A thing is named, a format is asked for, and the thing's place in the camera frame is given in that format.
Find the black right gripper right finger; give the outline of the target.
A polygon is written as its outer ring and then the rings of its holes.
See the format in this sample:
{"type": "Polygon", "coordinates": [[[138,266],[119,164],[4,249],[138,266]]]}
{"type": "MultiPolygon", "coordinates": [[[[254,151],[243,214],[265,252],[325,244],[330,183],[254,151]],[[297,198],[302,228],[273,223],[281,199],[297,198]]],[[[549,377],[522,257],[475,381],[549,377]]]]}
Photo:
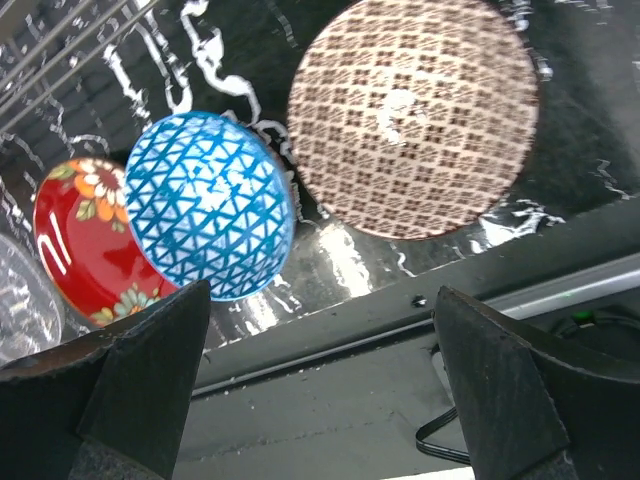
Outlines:
{"type": "Polygon", "coordinates": [[[638,363],[449,287],[434,324],[476,478],[638,478],[638,363]]]}

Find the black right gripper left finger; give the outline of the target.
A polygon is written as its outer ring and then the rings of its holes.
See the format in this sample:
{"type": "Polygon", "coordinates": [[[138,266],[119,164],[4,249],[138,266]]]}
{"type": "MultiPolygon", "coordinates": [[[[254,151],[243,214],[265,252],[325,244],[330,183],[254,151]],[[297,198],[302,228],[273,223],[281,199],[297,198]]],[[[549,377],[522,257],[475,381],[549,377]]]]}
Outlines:
{"type": "Polygon", "coordinates": [[[1,369],[4,479],[172,477],[210,316],[193,282],[1,369]]]}

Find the red floral plate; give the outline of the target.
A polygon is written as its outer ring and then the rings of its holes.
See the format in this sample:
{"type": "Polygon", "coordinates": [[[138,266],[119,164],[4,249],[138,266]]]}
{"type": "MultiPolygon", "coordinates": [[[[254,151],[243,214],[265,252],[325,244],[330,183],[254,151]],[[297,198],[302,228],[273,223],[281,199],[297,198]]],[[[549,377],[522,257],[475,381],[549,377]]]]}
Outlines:
{"type": "Polygon", "coordinates": [[[48,173],[34,204],[34,237],[47,274],[71,306],[98,327],[177,290],[135,242],[123,187],[123,167],[74,158],[48,173]]]}

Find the blue patterned bowl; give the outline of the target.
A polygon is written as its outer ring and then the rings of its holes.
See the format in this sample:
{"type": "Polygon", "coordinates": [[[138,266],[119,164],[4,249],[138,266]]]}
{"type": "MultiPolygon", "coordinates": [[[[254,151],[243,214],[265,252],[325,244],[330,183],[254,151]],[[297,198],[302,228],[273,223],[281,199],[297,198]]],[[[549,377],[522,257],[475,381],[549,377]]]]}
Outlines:
{"type": "Polygon", "coordinates": [[[131,149],[124,198],[151,265],[183,287],[205,280],[214,302],[264,289],[291,251],[296,215],[281,162],[252,131],[191,111],[149,127],[131,149]]]}

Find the brown patterned bowl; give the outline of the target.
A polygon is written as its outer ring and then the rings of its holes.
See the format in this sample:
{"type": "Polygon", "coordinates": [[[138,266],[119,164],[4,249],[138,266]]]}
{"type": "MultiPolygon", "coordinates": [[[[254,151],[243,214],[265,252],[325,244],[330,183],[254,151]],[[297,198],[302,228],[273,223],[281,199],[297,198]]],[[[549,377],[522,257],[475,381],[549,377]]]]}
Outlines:
{"type": "Polygon", "coordinates": [[[533,61],[489,1],[359,1],[293,79],[300,178],[341,222],[423,240],[473,223],[516,181],[539,117],[533,61]]]}

